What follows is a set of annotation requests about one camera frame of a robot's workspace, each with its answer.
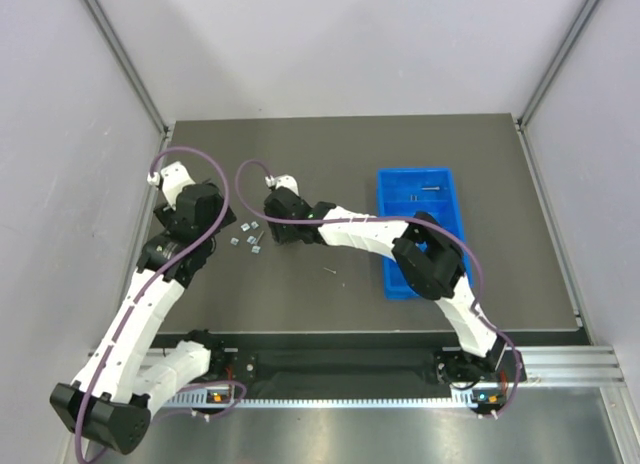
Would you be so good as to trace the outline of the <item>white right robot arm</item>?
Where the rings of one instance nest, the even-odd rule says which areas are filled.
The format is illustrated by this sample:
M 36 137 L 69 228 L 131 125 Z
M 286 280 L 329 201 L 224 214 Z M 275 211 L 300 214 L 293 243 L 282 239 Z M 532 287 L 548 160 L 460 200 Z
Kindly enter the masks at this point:
M 311 206 L 287 187 L 271 189 L 264 212 L 278 244 L 349 247 L 392 260 L 414 293 L 439 306 L 466 360 L 484 372 L 500 368 L 507 341 L 489 323 L 471 289 L 461 245 L 431 215 L 419 212 L 397 220 L 328 202 Z

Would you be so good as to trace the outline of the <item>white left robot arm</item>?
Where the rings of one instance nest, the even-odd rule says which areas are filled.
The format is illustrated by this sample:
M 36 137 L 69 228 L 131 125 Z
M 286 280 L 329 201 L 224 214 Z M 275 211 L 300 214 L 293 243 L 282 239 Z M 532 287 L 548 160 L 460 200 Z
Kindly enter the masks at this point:
M 131 453 L 163 405 L 194 380 L 225 379 L 221 342 L 191 331 L 157 364 L 144 358 L 171 308 L 215 250 L 216 233 L 236 219 L 212 182 L 169 185 L 154 214 L 163 230 L 144 245 L 118 313 L 71 383 L 59 383 L 50 403 L 74 435 L 86 462 L 85 442 Z

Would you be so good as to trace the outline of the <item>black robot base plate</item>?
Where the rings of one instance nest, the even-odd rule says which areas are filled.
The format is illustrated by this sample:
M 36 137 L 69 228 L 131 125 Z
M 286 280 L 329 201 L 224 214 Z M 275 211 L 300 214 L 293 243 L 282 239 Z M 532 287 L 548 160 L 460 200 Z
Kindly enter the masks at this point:
M 209 368 L 188 383 L 237 380 L 273 380 L 280 374 L 294 376 L 376 377 L 409 373 L 427 383 L 449 385 L 495 379 L 515 382 L 525 376 L 521 355 L 502 350 L 497 356 L 480 358 L 459 349 L 368 348 L 368 349 L 249 349 L 211 352 Z

